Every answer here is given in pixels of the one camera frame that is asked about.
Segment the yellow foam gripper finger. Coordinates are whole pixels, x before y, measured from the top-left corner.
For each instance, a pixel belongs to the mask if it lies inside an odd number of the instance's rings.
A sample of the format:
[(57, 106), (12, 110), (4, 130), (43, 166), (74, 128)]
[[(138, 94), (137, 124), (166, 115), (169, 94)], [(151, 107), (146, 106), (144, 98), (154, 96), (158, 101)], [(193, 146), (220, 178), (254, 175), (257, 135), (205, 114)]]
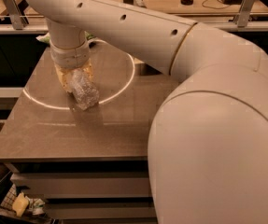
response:
[(72, 92), (72, 77), (73, 77), (73, 70), (72, 69), (66, 69), (62, 68), (57, 63), (54, 64), (57, 77), (59, 79), (59, 82), (61, 83), (63, 89), (66, 92), (71, 93)]
[(89, 80), (93, 80), (93, 70), (91, 60), (88, 60), (87, 62), (84, 63), (84, 65), (82, 66), (82, 70), (88, 76)]

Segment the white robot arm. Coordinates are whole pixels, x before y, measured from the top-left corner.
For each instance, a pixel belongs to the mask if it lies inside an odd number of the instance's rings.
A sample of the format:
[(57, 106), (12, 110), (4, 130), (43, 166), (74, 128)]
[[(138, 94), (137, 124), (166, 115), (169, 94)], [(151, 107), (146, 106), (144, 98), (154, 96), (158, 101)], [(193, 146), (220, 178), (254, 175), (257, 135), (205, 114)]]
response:
[(268, 224), (268, 55), (209, 25), (110, 0), (27, 0), (178, 81), (148, 138), (159, 224)]

